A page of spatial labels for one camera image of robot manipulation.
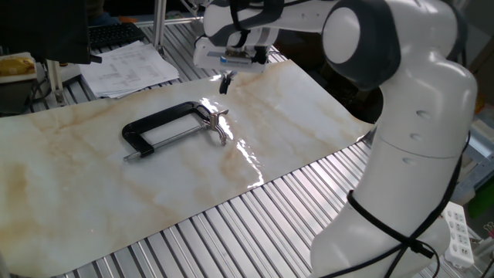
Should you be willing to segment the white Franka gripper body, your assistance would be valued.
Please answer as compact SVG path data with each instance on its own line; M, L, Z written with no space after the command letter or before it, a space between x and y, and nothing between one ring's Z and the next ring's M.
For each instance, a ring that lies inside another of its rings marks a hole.
M267 65L266 46L214 46L201 37L195 43L194 64L203 69L260 73Z

